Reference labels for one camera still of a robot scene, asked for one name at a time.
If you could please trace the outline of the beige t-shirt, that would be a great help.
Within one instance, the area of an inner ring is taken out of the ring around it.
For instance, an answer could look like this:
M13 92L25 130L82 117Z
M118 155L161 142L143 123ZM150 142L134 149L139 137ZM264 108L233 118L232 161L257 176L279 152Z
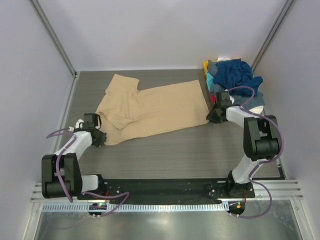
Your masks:
M208 123L209 108L198 80L139 90L137 78L115 74L96 113L106 146Z

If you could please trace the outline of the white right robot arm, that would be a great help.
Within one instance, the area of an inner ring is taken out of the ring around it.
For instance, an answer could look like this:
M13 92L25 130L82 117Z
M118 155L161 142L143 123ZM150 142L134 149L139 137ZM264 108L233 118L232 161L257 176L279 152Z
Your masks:
M214 124L235 123L243 128L244 156L236 168L229 172L225 183L209 184L209 195L217 198L242 198L252 188L252 178L259 168L274 160L281 153L283 137L277 119L263 116L241 106L215 105L207 120Z

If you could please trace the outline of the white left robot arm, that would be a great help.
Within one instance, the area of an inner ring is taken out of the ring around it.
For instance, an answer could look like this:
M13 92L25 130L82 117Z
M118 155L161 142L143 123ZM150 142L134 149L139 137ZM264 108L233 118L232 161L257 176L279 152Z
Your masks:
M44 198L64 198L73 202L74 197L88 193L105 195L107 192L100 174L82 175L79 159L90 146L101 147L107 134L94 128L90 131L68 128L59 129L47 138L68 135L69 141L53 154L41 159L41 192Z

